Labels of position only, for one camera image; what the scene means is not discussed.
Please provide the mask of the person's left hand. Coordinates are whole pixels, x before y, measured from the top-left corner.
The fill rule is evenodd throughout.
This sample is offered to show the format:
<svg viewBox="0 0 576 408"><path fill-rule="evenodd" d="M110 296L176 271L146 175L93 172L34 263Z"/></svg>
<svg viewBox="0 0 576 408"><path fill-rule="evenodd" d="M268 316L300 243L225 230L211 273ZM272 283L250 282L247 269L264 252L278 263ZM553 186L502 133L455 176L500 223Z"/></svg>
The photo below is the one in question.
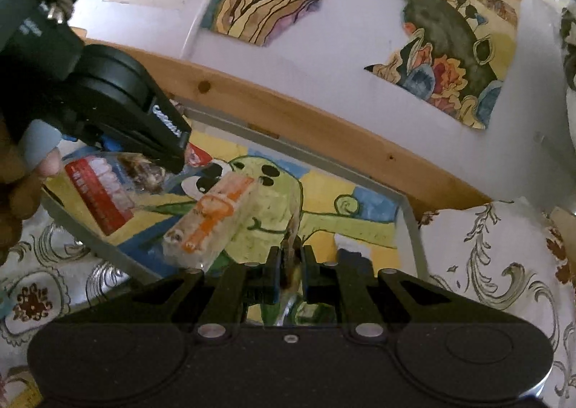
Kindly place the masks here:
<svg viewBox="0 0 576 408"><path fill-rule="evenodd" d="M22 237L22 225L40 206L45 179L62 170L62 155L52 149L31 172L1 120L1 264Z"/></svg>

